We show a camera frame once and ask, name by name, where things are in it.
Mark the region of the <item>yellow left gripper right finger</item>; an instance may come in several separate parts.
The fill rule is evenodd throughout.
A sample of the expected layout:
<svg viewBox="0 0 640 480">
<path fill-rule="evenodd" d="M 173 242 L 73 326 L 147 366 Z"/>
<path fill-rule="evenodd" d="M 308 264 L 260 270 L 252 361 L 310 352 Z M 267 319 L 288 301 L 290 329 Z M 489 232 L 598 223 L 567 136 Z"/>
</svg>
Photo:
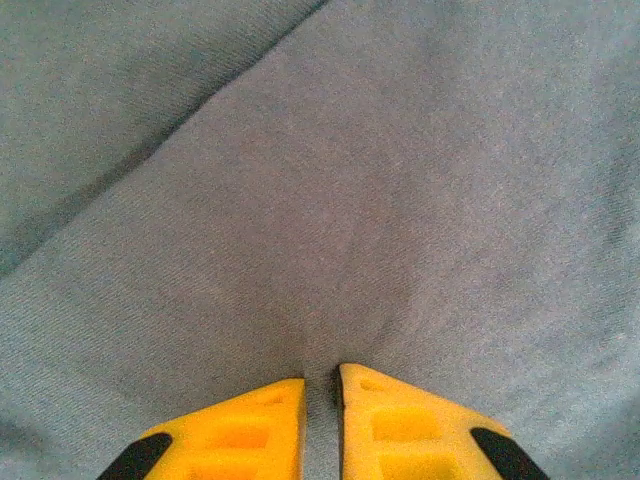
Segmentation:
<svg viewBox="0 0 640 480">
<path fill-rule="evenodd" d="M 499 422 L 355 363 L 338 368 L 344 479 L 544 479 Z"/>
</svg>

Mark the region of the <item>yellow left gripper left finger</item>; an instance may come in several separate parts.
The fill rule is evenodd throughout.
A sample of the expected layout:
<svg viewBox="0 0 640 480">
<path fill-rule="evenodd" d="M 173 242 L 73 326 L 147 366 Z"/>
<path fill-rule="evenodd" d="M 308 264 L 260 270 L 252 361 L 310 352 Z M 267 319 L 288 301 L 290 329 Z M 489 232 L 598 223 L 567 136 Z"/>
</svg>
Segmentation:
<svg viewBox="0 0 640 480">
<path fill-rule="evenodd" d="M 305 381 L 285 379 L 152 427 L 101 479 L 303 477 Z"/>
</svg>

